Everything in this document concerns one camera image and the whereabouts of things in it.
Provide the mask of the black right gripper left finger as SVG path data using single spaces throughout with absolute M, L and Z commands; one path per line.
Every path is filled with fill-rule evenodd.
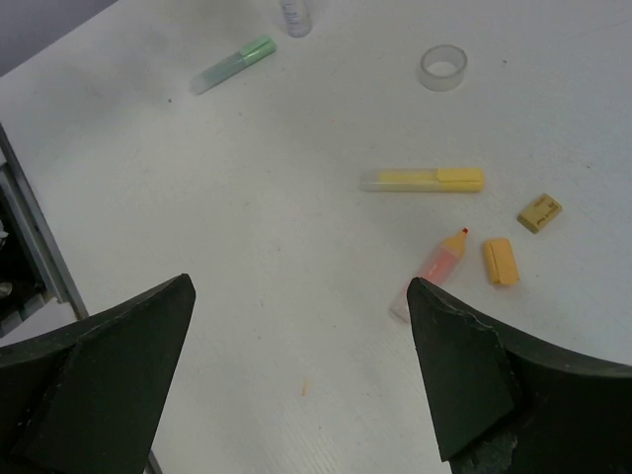
M 2 472 L 142 472 L 195 301 L 182 274 L 2 348 Z

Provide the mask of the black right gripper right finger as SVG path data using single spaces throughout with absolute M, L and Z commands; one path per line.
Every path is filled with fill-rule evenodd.
M 425 279 L 411 280 L 407 299 L 452 472 L 630 472 L 630 366 L 530 336 Z

